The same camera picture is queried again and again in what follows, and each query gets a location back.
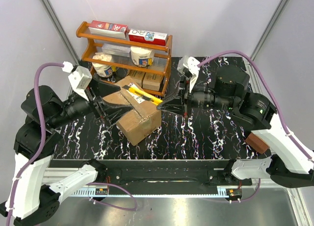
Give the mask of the yellow utility knife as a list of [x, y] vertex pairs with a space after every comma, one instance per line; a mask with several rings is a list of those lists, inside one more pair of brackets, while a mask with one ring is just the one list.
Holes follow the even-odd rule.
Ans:
[[130, 92], [130, 93], [132, 93], [138, 97], [141, 97], [143, 100], [147, 100], [147, 101], [152, 102], [155, 105], [159, 105], [162, 103], [161, 99], [159, 99], [159, 98], [157, 98], [151, 94], [146, 93], [145, 91], [136, 87], [134, 84], [124, 85], [122, 88], [126, 89], [128, 92]]

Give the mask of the brown cardboard express box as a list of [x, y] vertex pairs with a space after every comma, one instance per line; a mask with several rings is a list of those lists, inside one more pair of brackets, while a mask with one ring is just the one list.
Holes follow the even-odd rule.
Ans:
[[104, 97], [104, 100], [109, 103], [133, 106], [133, 109], [126, 113], [116, 125], [127, 140], [136, 146], [161, 126], [161, 111], [157, 110], [152, 102], [122, 88], [127, 85], [140, 89], [132, 77], [127, 76], [116, 85], [120, 86], [121, 90]]

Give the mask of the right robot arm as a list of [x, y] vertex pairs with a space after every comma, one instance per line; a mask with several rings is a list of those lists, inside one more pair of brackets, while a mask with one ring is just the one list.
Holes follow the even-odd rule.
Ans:
[[266, 96], [249, 91], [249, 79], [239, 67], [226, 65], [217, 70], [213, 88], [195, 90], [183, 76], [177, 90], [157, 108], [185, 118], [193, 108], [229, 111], [232, 121], [249, 132], [247, 144], [259, 153], [274, 150], [265, 159], [230, 160], [218, 174], [220, 182], [234, 185], [243, 179], [265, 178], [286, 188], [313, 186], [313, 152], [297, 147], [293, 135], [285, 133], [279, 109]]

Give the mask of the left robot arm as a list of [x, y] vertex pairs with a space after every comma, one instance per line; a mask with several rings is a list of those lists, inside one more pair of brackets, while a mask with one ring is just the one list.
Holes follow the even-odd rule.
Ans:
[[119, 90], [119, 86], [92, 81], [87, 86], [87, 98], [71, 94], [63, 101], [51, 87], [35, 83], [21, 105], [26, 121], [15, 138], [13, 183], [8, 200], [0, 205], [8, 226], [43, 223], [81, 187], [92, 182], [97, 185], [104, 183], [107, 167], [95, 159], [84, 162], [60, 182], [44, 184], [43, 177], [55, 146], [62, 139], [59, 133], [62, 126], [93, 114], [111, 127], [132, 110], [131, 105], [105, 101], [106, 96]]

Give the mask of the grey flat box on shelf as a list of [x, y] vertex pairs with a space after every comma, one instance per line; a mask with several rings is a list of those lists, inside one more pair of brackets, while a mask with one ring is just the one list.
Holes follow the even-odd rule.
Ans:
[[127, 46], [114, 45], [114, 44], [103, 44], [102, 51], [105, 54], [118, 55], [123, 57], [131, 56], [131, 48]]

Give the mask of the red white toothpaste box right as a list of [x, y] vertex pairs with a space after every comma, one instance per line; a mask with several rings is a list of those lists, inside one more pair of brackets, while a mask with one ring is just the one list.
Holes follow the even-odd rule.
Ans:
[[159, 46], [165, 46], [168, 37], [166, 33], [138, 29], [130, 29], [128, 36], [130, 41]]

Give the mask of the red toothpaste box left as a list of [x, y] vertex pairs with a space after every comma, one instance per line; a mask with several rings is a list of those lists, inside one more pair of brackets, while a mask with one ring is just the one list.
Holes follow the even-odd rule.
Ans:
[[126, 39], [129, 32], [129, 27], [127, 25], [101, 22], [96, 20], [93, 20], [88, 28], [92, 34], [119, 39]]

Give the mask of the white cup lower left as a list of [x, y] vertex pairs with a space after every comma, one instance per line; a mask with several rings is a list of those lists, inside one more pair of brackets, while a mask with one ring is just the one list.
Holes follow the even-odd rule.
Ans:
[[[111, 62], [112, 61], [112, 55], [104, 54], [102, 52], [97, 52], [93, 56], [93, 59], [104, 61], [104, 62]], [[103, 78], [111, 77], [111, 76], [113, 76], [113, 73], [116, 72], [115, 66], [100, 64], [100, 63], [96, 63], [96, 62], [92, 62], [92, 65], [93, 65], [94, 69], [96, 70], [96, 73], [100, 77], [103, 77]]]

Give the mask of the tan carton right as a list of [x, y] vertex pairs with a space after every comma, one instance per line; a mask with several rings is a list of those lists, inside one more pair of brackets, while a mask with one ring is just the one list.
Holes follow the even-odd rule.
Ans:
[[142, 88], [152, 91], [158, 91], [160, 89], [162, 81], [162, 75], [146, 73], [142, 82]]

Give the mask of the tan carton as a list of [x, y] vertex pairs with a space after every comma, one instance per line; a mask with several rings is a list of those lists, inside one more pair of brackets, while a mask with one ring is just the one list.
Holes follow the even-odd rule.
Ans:
[[152, 91], [158, 91], [160, 89], [162, 81], [162, 75], [146, 73], [142, 82], [142, 88]]
[[145, 73], [142, 71], [130, 70], [129, 76], [135, 81], [140, 87], [143, 85], [143, 80], [145, 77]]

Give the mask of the tan carton left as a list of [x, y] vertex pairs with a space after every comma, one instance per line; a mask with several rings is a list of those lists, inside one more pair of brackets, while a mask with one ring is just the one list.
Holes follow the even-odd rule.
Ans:
[[130, 70], [129, 76], [135, 81], [140, 87], [143, 85], [143, 80], [145, 77], [145, 73], [142, 71]]

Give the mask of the orange wooden shelf rack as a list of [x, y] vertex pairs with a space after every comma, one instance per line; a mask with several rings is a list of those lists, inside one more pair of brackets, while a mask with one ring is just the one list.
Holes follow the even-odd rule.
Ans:
[[[78, 38], [86, 38], [88, 41], [87, 48], [83, 53], [81, 59], [83, 61], [91, 62], [91, 63], [99, 63], [104, 65], [114, 66], [116, 68], [124, 68], [134, 71], [142, 71], [145, 73], [152, 73], [156, 75], [162, 76], [162, 83], [160, 89], [158, 91], [148, 90], [145, 92], [157, 95], [157, 96], [165, 96], [170, 75], [171, 75], [171, 53], [172, 53], [172, 39], [173, 36], [169, 35], [166, 40], [165, 46], [145, 44], [140, 42], [133, 42], [130, 40], [107, 37], [92, 34], [89, 30], [90, 23], [82, 22], [81, 25], [76, 30], [76, 36]], [[122, 46], [136, 46], [142, 48], [148, 48], [155, 50], [154, 60], [151, 66], [148, 67], [139, 67], [135, 65], [130, 56], [124, 57], [119, 55], [112, 55], [111, 61], [106, 62], [98, 59], [94, 59], [93, 56], [99, 52], [102, 52], [102, 47], [106, 44], [120, 44]]]

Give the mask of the white cup middle shelf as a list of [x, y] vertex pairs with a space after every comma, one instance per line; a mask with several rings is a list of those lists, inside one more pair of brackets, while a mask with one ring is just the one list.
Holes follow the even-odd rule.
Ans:
[[153, 64], [155, 50], [131, 46], [131, 59], [138, 67], [149, 67]]

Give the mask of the brown sponge pack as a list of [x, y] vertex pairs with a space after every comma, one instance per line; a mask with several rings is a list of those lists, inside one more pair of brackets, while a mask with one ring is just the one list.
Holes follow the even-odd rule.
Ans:
[[248, 137], [245, 139], [245, 142], [260, 154], [265, 153], [269, 149], [267, 143], [265, 143], [261, 138], [253, 133], [248, 135]]

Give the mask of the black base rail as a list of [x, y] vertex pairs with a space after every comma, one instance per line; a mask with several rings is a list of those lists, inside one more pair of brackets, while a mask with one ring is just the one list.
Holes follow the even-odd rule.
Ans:
[[212, 197], [227, 189], [252, 186], [251, 179], [225, 175], [227, 160], [101, 160], [110, 183], [136, 197]]

